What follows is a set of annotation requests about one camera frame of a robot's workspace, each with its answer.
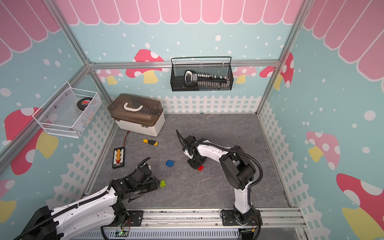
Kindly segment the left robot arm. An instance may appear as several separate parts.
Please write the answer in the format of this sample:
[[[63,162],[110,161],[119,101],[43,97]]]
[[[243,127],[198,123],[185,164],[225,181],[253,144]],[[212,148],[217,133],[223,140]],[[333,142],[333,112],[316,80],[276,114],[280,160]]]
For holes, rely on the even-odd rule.
[[[155,191],[160,184],[144,163],[86,198],[54,209],[47,206],[38,209],[16,239],[70,240],[95,228],[122,227],[132,221],[124,202]]]

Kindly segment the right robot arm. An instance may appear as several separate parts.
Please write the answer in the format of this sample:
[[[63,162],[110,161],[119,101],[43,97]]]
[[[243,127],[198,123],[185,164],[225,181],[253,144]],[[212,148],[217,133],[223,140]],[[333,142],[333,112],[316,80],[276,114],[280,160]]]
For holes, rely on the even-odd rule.
[[[183,138],[177,133],[188,164],[200,170],[206,159],[220,163],[227,181],[234,188],[235,203],[232,211],[221,212],[222,218],[239,225],[262,225],[261,213],[251,201],[251,188],[263,178],[261,165],[239,146],[225,148],[206,139],[196,140],[193,136]]]

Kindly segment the lime green lego brick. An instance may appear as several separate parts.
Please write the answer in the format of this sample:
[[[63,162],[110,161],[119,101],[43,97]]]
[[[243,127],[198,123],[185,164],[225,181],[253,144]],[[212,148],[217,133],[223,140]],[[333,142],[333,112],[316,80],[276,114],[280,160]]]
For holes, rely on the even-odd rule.
[[[166,186],[166,182],[165,182],[165,180],[161,180],[161,181],[160,181],[160,187],[163,188],[163,187],[165,187],[165,186]]]

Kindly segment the blue lego brick lower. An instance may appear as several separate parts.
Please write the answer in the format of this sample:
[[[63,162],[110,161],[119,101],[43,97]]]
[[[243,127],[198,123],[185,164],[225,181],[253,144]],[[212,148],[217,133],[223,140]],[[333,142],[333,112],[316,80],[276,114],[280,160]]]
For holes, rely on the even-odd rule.
[[[175,162],[172,161],[172,160],[168,160],[168,161],[166,162],[166,166],[167,166],[167,167],[170,167],[170,168],[171,168],[174,164],[175,164]]]

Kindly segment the black tray yellow connectors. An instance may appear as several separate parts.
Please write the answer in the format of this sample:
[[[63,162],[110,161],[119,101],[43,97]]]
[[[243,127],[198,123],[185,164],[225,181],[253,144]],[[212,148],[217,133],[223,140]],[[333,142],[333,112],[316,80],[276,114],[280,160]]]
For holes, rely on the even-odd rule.
[[[113,169],[122,168],[125,166],[125,147],[120,147],[114,149],[114,155],[113,155]]]

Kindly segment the brown lid storage box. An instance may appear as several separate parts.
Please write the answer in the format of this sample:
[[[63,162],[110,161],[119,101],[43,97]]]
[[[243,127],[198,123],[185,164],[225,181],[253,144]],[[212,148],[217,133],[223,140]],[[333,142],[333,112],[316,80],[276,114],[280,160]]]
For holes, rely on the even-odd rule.
[[[156,137],[165,124],[165,111],[160,101],[120,94],[108,111],[122,130]]]

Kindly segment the screwdriver bit set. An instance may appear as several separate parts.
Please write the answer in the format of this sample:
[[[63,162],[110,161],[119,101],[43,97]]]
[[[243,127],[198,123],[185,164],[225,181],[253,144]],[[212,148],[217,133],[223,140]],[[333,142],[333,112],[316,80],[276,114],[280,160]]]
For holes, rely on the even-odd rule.
[[[186,71],[184,76],[184,87],[195,90],[228,89],[231,81],[227,77],[216,75],[197,74]]]

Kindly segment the black tape roll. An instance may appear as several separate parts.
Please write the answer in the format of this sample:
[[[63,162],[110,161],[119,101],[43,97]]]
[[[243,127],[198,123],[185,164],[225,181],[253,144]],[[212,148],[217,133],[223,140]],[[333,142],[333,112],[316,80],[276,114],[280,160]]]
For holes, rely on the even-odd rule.
[[[80,99],[77,102],[78,109],[81,111],[84,111],[87,108],[87,106],[91,103],[92,100],[93,100],[93,98],[91,98],[91,97],[86,97],[86,98]]]

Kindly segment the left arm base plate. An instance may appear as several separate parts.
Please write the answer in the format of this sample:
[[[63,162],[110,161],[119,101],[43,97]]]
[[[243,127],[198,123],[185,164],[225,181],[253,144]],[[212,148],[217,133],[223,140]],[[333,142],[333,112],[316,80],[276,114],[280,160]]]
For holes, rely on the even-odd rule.
[[[128,210],[115,217],[110,227],[140,227],[143,220],[144,211]]]

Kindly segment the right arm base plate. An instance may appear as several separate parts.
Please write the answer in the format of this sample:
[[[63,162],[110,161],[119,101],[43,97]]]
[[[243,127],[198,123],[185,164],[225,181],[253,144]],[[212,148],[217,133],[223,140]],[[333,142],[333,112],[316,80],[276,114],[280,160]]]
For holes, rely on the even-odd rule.
[[[225,210],[220,212],[223,226],[253,226],[258,227],[263,225],[261,212],[259,210],[250,209],[245,214],[242,214],[236,209]]]

